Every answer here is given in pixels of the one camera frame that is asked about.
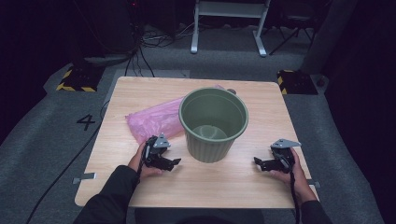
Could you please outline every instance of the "hand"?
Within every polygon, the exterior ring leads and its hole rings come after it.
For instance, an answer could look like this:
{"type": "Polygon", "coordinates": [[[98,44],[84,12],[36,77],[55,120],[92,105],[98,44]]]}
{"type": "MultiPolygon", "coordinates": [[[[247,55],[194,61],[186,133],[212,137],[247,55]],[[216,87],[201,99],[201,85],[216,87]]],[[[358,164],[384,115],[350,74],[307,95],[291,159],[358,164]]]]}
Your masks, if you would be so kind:
{"type": "MultiPolygon", "coordinates": [[[[136,154],[134,154],[134,156],[131,158],[131,160],[128,163],[128,166],[131,169],[135,170],[136,172],[139,169],[139,163],[142,158],[142,152],[145,147],[145,144],[146,143],[142,143],[139,146],[139,149],[136,151],[136,154]]],[[[143,178],[151,176],[151,175],[161,175],[162,173],[163,173],[163,171],[158,168],[147,167],[145,164],[143,164],[142,173],[140,174],[140,179],[143,179],[143,178]]]]}
{"type": "MultiPolygon", "coordinates": [[[[316,201],[317,196],[315,195],[314,191],[312,191],[312,189],[309,188],[308,182],[306,181],[305,178],[304,170],[300,164],[300,158],[298,157],[294,148],[291,148],[290,150],[291,153],[293,154],[295,161],[293,165],[293,173],[295,178],[294,189],[296,192],[299,205],[307,201],[316,201]]],[[[290,174],[285,174],[283,172],[275,171],[275,170],[270,171],[270,174],[274,178],[282,181],[283,183],[285,183],[290,187],[290,174]]]]}

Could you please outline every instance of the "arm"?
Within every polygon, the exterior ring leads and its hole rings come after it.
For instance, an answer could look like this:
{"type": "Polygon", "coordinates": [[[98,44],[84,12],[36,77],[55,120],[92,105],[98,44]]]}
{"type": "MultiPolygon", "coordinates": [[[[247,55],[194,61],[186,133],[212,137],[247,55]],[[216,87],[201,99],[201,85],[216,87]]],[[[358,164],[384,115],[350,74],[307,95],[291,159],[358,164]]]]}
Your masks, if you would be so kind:
{"type": "MultiPolygon", "coordinates": [[[[294,189],[297,196],[297,201],[301,207],[302,221],[304,224],[321,224],[332,223],[329,217],[324,212],[320,202],[314,191],[309,187],[305,178],[305,173],[300,164],[300,158],[293,148],[291,148],[295,163],[293,165],[293,172],[295,177],[294,189]]],[[[272,170],[270,174],[290,186],[290,174],[284,174],[279,171],[272,170]]]]}
{"type": "MultiPolygon", "coordinates": [[[[99,194],[90,198],[74,223],[125,223],[129,201],[139,181],[139,167],[142,144],[131,158],[128,166],[120,165],[111,174],[99,194]]],[[[141,179],[150,175],[159,175],[156,168],[142,167],[141,179]]]]}

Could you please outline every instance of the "black sleeve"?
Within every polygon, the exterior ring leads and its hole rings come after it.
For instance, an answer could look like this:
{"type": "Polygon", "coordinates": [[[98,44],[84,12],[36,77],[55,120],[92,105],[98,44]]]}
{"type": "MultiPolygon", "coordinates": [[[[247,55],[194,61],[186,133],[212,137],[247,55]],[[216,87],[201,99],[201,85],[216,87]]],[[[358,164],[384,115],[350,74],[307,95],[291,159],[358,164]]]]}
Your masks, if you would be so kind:
{"type": "Polygon", "coordinates": [[[308,201],[301,206],[302,221],[304,224],[330,224],[332,221],[326,215],[319,201],[308,201]]]}
{"type": "Polygon", "coordinates": [[[125,223],[137,181],[135,170],[125,165],[117,167],[100,193],[85,204],[74,223],[125,223]]]}

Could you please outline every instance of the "pink plastic bag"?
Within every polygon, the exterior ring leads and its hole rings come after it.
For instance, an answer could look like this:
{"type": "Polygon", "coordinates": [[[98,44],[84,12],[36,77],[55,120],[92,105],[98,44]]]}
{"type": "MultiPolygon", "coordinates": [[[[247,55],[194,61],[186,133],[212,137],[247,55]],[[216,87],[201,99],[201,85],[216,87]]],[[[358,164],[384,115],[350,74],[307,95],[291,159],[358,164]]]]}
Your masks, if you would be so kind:
{"type": "MultiPolygon", "coordinates": [[[[224,90],[220,85],[215,85],[214,88],[224,90]]],[[[140,145],[152,135],[158,136],[160,133],[169,139],[182,132],[184,129],[178,118],[182,100],[183,97],[125,116],[137,143],[140,145]]]]}

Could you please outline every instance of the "green bucket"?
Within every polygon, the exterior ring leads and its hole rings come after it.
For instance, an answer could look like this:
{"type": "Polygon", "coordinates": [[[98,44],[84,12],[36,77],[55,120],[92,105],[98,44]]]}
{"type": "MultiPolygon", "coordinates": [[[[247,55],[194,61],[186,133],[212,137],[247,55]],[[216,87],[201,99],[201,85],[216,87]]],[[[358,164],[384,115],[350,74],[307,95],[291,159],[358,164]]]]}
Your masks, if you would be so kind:
{"type": "Polygon", "coordinates": [[[187,148],[198,161],[222,160],[248,126],[248,110],[235,94],[216,88],[190,92],[178,110],[187,148]]]}

